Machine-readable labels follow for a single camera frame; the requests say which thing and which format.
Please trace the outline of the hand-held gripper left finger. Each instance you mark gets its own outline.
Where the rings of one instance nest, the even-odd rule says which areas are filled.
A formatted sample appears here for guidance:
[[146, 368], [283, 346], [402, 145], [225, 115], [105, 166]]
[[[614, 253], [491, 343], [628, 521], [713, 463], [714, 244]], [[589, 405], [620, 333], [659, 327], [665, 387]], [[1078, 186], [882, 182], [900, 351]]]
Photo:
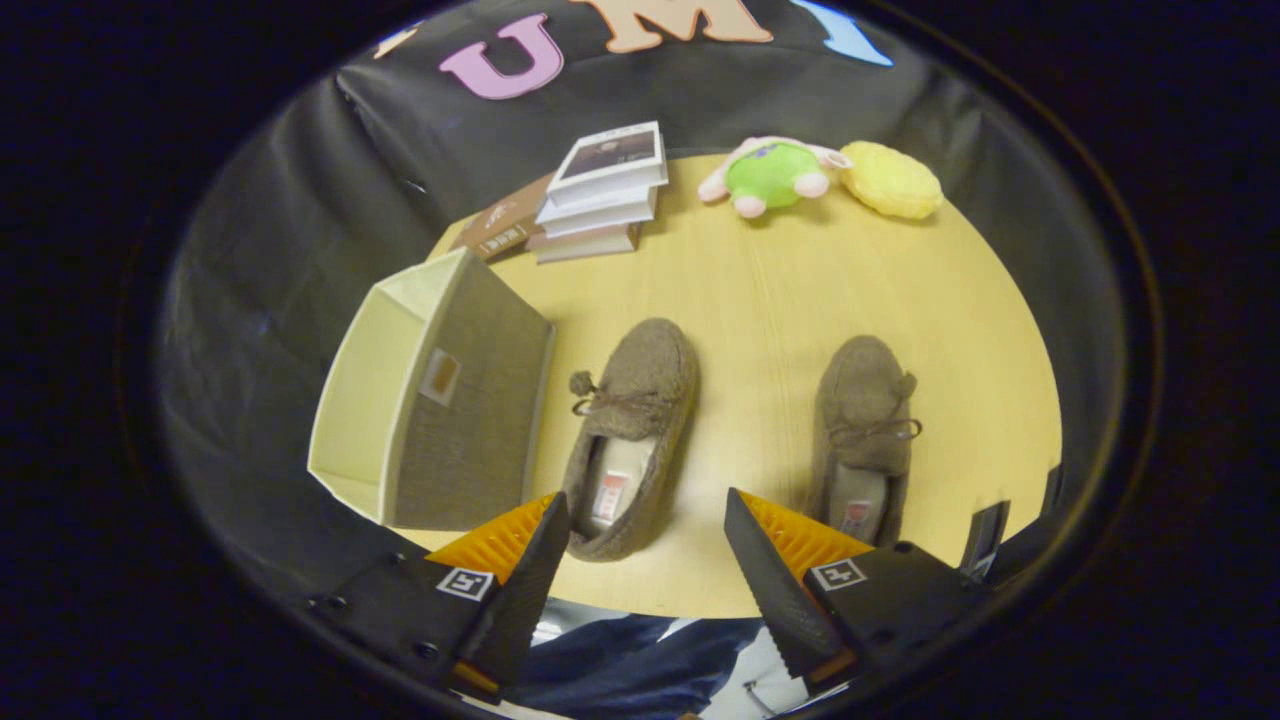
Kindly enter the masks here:
[[390, 553], [308, 611], [433, 689], [498, 701], [518, 680], [570, 541], [564, 493], [524, 503], [429, 553]]

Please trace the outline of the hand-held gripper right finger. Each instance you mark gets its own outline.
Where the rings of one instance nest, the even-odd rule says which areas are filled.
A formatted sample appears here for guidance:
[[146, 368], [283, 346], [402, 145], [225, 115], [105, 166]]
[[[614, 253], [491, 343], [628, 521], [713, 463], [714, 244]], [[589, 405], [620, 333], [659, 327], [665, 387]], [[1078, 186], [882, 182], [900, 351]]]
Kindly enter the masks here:
[[910, 542], [873, 548], [736, 487], [724, 536], [786, 670], [814, 692], [924, 659], [991, 596]]

